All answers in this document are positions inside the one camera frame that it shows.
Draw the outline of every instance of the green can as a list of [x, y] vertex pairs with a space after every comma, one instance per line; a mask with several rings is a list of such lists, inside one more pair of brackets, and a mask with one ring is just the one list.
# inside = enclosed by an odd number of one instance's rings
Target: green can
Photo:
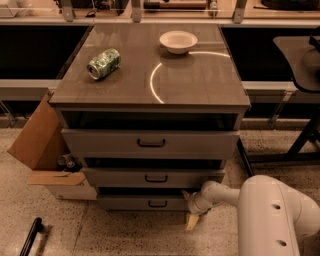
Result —
[[119, 67], [121, 57], [116, 49], [110, 48], [94, 57], [88, 64], [87, 70], [90, 76], [95, 79], [101, 79]]

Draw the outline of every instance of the terrazzo floor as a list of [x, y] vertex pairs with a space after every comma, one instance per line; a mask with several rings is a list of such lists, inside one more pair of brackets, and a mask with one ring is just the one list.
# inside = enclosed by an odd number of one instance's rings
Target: terrazzo floor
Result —
[[[95, 201], [59, 200], [43, 186], [27, 185], [30, 169], [7, 153], [20, 131], [0, 128], [0, 255], [19, 255], [36, 217], [45, 232], [37, 235], [30, 255], [238, 255], [236, 209], [224, 203], [186, 231], [184, 213], [108, 212]], [[241, 131], [248, 154], [285, 152], [298, 134], [291, 128]], [[232, 188], [247, 179], [238, 151], [225, 171], [223, 183]], [[255, 173], [276, 177], [320, 205], [319, 165], [261, 167]], [[302, 256], [319, 256], [320, 232], [299, 247]]]

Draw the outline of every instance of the open cardboard box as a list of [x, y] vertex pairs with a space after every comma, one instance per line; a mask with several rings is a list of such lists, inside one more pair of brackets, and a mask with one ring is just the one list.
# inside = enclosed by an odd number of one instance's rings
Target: open cardboard box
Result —
[[32, 172], [29, 185], [44, 185], [56, 198], [95, 200], [96, 190], [80, 172], [57, 169], [57, 158], [69, 152], [62, 135], [59, 119], [44, 96], [8, 153], [28, 166]]

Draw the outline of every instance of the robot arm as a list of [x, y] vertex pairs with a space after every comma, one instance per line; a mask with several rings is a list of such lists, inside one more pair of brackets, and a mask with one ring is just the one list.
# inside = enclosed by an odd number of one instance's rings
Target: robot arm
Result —
[[320, 229], [315, 201], [268, 176], [253, 176], [240, 190], [209, 181], [190, 195], [189, 210], [200, 215], [214, 201], [237, 207], [240, 256], [298, 256], [296, 236], [311, 236]]

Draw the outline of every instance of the drawer cabinet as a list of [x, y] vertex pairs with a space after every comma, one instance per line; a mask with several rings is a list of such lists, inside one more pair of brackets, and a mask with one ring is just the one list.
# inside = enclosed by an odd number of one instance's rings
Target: drawer cabinet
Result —
[[[170, 30], [199, 43], [171, 54]], [[88, 61], [115, 46], [119, 69], [93, 81]], [[50, 105], [104, 209], [184, 211], [182, 189], [222, 181], [250, 103], [217, 25], [146, 22], [95, 24]]]

